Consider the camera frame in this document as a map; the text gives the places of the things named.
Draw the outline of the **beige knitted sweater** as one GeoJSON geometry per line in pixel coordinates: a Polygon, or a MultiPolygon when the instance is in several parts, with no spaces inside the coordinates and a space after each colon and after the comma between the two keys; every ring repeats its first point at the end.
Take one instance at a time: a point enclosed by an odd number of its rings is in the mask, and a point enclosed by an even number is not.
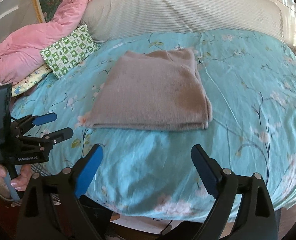
{"type": "Polygon", "coordinates": [[[127,51],[111,69],[84,120],[90,128],[207,129],[212,105],[193,50],[127,51]]]}

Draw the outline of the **white striped pillow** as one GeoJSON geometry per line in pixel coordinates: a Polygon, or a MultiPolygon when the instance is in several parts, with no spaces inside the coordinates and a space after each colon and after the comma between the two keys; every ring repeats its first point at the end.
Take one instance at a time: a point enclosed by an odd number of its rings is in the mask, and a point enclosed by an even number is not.
{"type": "Polygon", "coordinates": [[[155,31],[245,29],[296,49],[294,0],[92,0],[82,23],[98,41],[155,31]]]}

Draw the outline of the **green white patterned pillow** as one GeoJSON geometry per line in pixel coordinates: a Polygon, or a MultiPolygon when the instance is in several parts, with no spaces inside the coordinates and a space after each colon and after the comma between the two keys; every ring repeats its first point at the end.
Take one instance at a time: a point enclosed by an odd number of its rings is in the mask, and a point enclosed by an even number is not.
{"type": "Polygon", "coordinates": [[[100,45],[94,42],[84,24],[41,50],[40,55],[53,74],[61,79],[99,48],[100,45]]]}

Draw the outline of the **pink quilted blanket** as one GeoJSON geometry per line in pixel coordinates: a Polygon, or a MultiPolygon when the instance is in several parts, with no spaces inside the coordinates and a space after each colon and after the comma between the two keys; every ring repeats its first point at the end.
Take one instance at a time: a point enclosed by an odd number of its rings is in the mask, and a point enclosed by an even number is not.
{"type": "Polygon", "coordinates": [[[0,84],[18,83],[44,64],[40,51],[79,25],[91,0],[63,0],[47,23],[26,25],[0,43],[0,84]]]}

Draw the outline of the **yellow floral cloth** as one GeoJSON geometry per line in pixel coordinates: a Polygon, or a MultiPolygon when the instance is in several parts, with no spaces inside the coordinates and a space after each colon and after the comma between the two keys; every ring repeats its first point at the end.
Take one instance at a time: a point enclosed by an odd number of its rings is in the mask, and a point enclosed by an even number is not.
{"type": "Polygon", "coordinates": [[[46,64],[41,65],[37,70],[12,86],[12,97],[21,95],[33,88],[51,72],[52,70],[46,64]]]}

